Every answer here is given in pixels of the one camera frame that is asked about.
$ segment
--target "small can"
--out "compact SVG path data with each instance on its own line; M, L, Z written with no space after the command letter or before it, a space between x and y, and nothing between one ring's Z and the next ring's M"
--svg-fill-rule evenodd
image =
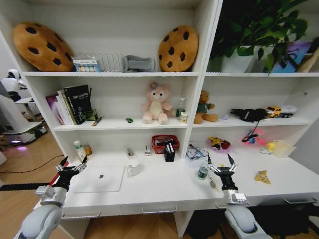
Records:
M91 150L90 145L86 144L86 145L83 146L83 148L84 148L86 156L89 156L89 155L92 154L92 150Z
M188 113L187 112L181 112L179 122L180 123L187 123Z

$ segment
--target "black book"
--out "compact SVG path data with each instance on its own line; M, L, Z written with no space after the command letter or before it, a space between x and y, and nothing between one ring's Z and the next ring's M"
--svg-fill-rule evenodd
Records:
M76 123L82 124L85 121L84 113L92 109L88 85L65 87L64 91Z

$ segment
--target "stuffed animal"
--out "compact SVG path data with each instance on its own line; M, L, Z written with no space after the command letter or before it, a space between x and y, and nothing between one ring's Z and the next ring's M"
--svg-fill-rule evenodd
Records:
M195 124L201 124L204 120L209 122L218 121L217 114L208 114L207 110L215 108L215 104L207 103L209 101L209 92L201 91L197 112L195 116Z
M23 22L13 29L13 41L19 54L40 71L71 71L72 51L50 28Z
M167 100L170 96L170 85L158 85L151 82L147 87L148 102L144 105L147 110L142 118L143 123L158 120L159 124L168 124L167 111L172 109L172 104Z
M188 70L198 51L198 34L191 26L179 26L159 45L159 66L162 71Z

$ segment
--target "plastic bottle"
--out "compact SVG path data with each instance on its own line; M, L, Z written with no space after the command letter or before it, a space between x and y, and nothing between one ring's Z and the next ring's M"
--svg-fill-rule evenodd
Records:
M75 146L75 150L81 160L81 162L84 160L86 154L85 154L85 151L84 151L84 148L82 147L82 144L80 141L74 141L74 146Z
M185 110L185 97L181 97L180 102L179 102L177 109L176 109L177 120L179 120L179 118L180 118L180 113L185 112L185 111L186 111Z

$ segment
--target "book spine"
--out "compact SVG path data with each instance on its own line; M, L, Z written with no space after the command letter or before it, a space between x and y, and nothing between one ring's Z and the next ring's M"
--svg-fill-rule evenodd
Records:
M79 122L79 119L78 119L78 117L77 117L76 111L75 111L74 106L73 106L72 101L71 101L71 97L68 95L67 89L64 89L64 92L65 92L65 96L66 96L66 98L68 99L68 102L69 102L69 104L70 104L70 108L71 108L71 111L72 111L72 113L73 113L73 116L74 116L74 119L75 119L75 121L76 121L76 124L79 125L79 124L81 124L81 123Z
M56 96L56 100L57 100L56 106L57 106L57 108L58 108L58 111L59 111L59 113L60 113L62 119L63 119L64 124L70 124L69 119L68 119L68 117L67 117L66 110L65 110L64 107L63 107L63 104L62 104L62 102L61 102L60 97L59 97L59 96Z
M72 120L72 117L71 117L72 112L69 111L69 109L68 109L68 107L67 107L67 105L66 105L67 102L65 101L65 99L64 99L64 97L63 97L63 91L58 91L58 94L59 94L59 97L60 97L60 99L61 99L62 106L63 106L64 109L65 109L66 116L67 116L67 118L68 118L68 121L70 122L70 125L74 125L73 120Z
M74 117L74 113L73 113L73 111L72 111L72 109L71 109L71 106L70 106L70 103L69 103L69 101L68 101L68 99L67 99L67 96L66 96L66 94L65 94L65 91L62 91L61 93L62 93L62 97L63 97L63 99L64 99L64 101L65 101L66 107L67 107L67 109L68 109L68 111L69 111L69 113L70 113L72 122L73 122L74 125L76 125L77 123L76 123L76 120L75 120L75 117Z

